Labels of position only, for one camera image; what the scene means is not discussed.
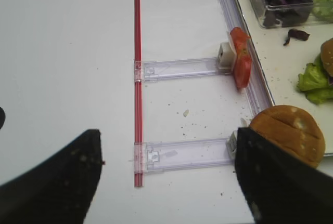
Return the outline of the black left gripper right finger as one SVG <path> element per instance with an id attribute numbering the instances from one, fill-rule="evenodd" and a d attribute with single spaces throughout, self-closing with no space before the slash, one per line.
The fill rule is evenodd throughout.
<path id="1" fill-rule="evenodd" d="M 332 177 L 251 128 L 239 128 L 235 171 L 255 223 L 332 223 Z"/>

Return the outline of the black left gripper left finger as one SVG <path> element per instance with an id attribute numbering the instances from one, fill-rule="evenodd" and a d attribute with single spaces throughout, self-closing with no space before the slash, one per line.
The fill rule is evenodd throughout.
<path id="1" fill-rule="evenodd" d="M 83 223 L 103 164 L 100 131 L 89 129 L 1 185 L 1 223 Z"/>

